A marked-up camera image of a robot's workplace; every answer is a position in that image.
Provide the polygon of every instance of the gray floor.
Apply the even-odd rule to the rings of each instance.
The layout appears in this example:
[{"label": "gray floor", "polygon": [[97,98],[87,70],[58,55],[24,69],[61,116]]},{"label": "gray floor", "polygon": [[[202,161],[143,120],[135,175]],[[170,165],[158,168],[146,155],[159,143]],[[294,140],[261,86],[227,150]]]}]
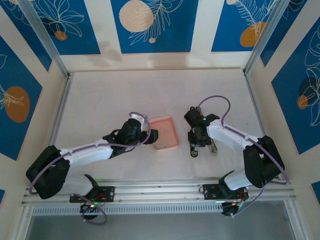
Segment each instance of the gray floor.
[{"label": "gray floor", "polygon": [[80,216],[33,217],[27,240],[290,240],[283,202],[256,202],[234,219],[220,213],[113,215],[92,226]]}]

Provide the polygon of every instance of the metal bracket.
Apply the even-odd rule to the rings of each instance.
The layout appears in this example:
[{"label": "metal bracket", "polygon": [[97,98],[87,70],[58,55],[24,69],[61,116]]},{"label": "metal bracket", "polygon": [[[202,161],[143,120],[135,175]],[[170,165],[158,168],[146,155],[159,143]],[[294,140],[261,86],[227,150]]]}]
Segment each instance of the metal bracket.
[{"label": "metal bracket", "polygon": [[[203,113],[202,113],[202,110],[201,110],[200,107],[198,108],[198,111],[203,116]],[[208,148],[209,148],[210,154],[212,156],[217,156],[218,155],[218,148],[217,148],[217,146],[216,146],[216,144],[215,144],[215,142],[214,142],[214,140],[212,138],[211,138],[211,145],[208,145]]]},{"label": "metal bracket", "polygon": [[221,190],[219,184],[204,184],[200,187],[199,192],[204,195],[204,200],[239,200],[246,201],[249,198],[248,190],[245,187],[239,188],[235,191],[230,191],[228,196]]},{"label": "metal bracket", "polygon": [[[96,197],[90,197],[89,200],[95,203],[113,203],[115,196],[114,186],[98,186]],[[70,195],[70,203],[85,203],[86,201],[75,195]]]}]

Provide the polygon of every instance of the floral wall pattern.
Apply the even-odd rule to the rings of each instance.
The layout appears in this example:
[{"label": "floral wall pattern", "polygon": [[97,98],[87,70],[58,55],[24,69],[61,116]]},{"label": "floral wall pattern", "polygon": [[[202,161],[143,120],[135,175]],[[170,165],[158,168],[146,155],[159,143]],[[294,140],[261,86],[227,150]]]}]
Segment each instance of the floral wall pattern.
[{"label": "floral wall pattern", "polygon": [[251,51],[277,0],[225,0],[212,52]]},{"label": "floral wall pattern", "polygon": [[0,153],[17,160],[42,86],[0,37]]},{"label": "floral wall pattern", "polygon": [[300,154],[320,144],[320,18],[272,80]]},{"label": "floral wall pattern", "polygon": [[[16,1],[1,2],[16,26],[29,26]],[[83,0],[32,0],[31,4],[61,55],[100,54]]]},{"label": "floral wall pattern", "polygon": [[28,43],[34,54],[42,63],[43,67],[49,71],[52,59],[17,5],[17,2],[13,0],[0,0],[0,7],[3,8],[24,40]]},{"label": "floral wall pattern", "polygon": [[260,55],[264,66],[267,66],[271,57],[277,50],[277,47],[281,43],[282,39],[284,39],[285,35],[296,20],[306,2],[307,0],[291,0],[289,2],[284,13],[282,14],[282,18],[275,27],[269,41]]},{"label": "floral wall pattern", "polygon": [[111,0],[121,53],[190,52],[198,0]]}]

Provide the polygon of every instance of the white line drawing of leaves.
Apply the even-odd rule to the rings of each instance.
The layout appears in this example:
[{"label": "white line drawing of leaves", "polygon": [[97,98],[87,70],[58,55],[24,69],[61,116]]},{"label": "white line drawing of leaves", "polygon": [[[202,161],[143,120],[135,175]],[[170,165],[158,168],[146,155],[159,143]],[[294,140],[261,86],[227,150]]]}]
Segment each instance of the white line drawing of leaves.
[{"label": "white line drawing of leaves", "polygon": [[5,65],[7,56],[4,54],[0,54],[0,69]]},{"label": "white line drawing of leaves", "polygon": [[184,0],[179,0],[179,3],[173,7],[173,2],[176,1],[177,0],[146,0],[145,4],[151,9],[153,14],[153,23],[144,31],[132,32],[131,36],[129,36],[129,39],[132,39],[130,46],[142,39],[143,42],[151,38],[157,39],[162,31],[166,30],[166,24],[168,27],[171,24],[169,14],[177,10]]},{"label": "white line drawing of leaves", "polygon": [[264,0],[262,7],[258,8],[256,0],[237,0],[234,5],[237,6],[240,16],[245,19],[248,26],[252,26],[255,32],[255,39],[258,39],[263,22],[275,8],[278,0]]},{"label": "white line drawing of leaves", "polygon": [[282,14],[282,16],[286,20],[288,20],[289,12],[290,11],[294,11],[294,12],[298,11],[302,7],[304,2],[305,2],[305,0],[300,0],[299,2],[294,2],[291,0],[289,2],[288,6],[286,6],[286,9],[285,9],[284,13]]},{"label": "white line drawing of leaves", "polygon": [[[18,5],[8,0],[1,1],[7,2],[6,6],[17,19],[30,26],[28,21],[24,21],[26,20],[25,15],[21,12]],[[31,1],[31,4],[39,18],[47,20],[42,21],[42,23],[49,25],[53,32],[59,30],[64,33],[77,35],[80,38],[82,37],[83,33],[76,24],[81,23],[85,19],[85,16],[76,11],[69,10],[69,0],[34,0]],[[17,10],[21,12],[21,17],[16,16],[17,14],[15,15]]]},{"label": "white line drawing of leaves", "polygon": [[309,48],[304,57],[304,65],[307,67],[306,74],[309,78],[309,86],[305,89],[302,95],[308,92],[305,101],[314,98],[316,100],[312,103],[307,103],[304,106],[310,108],[311,123],[310,126],[315,127],[320,124],[320,26],[312,35],[309,43]]},{"label": "white line drawing of leaves", "polygon": [[17,4],[14,4],[9,0],[1,0],[1,1],[10,10],[12,15],[16,19],[18,19],[18,20],[22,21],[24,24],[30,26],[30,23],[26,19],[26,16],[23,14],[23,12],[21,11],[20,7]]},{"label": "white line drawing of leaves", "polygon": [[[6,59],[8,56],[4,54],[0,54],[0,70],[4,67],[6,64]],[[24,97],[14,97],[10,94],[8,94],[3,87],[0,84],[0,110],[3,109],[6,105],[10,106],[10,103],[12,104],[18,104],[20,106],[23,106],[23,102],[21,102],[24,99]]]}]

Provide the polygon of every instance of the white tabletop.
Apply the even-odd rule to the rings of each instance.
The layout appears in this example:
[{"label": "white tabletop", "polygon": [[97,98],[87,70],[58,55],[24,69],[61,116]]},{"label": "white tabletop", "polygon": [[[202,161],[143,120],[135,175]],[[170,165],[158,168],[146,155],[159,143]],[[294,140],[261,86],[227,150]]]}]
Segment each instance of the white tabletop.
[{"label": "white tabletop", "polygon": [[[120,129],[132,111],[146,114],[148,119],[172,116],[179,138],[176,149],[156,152],[152,145],[143,145],[84,166],[79,173],[95,179],[221,177],[243,168],[243,156],[215,141],[218,156],[211,156],[204,147],[197,158],[191,157],[187,137],[191,128],[184,119],[191,106],[211,95],[231,101],[226,123],[262,136],[241,69],[77,72],[55,145],[61,149],[95,142]],[[227,107],[225,100],[217,98],[201,109],[204,115],[222,117]]]}]

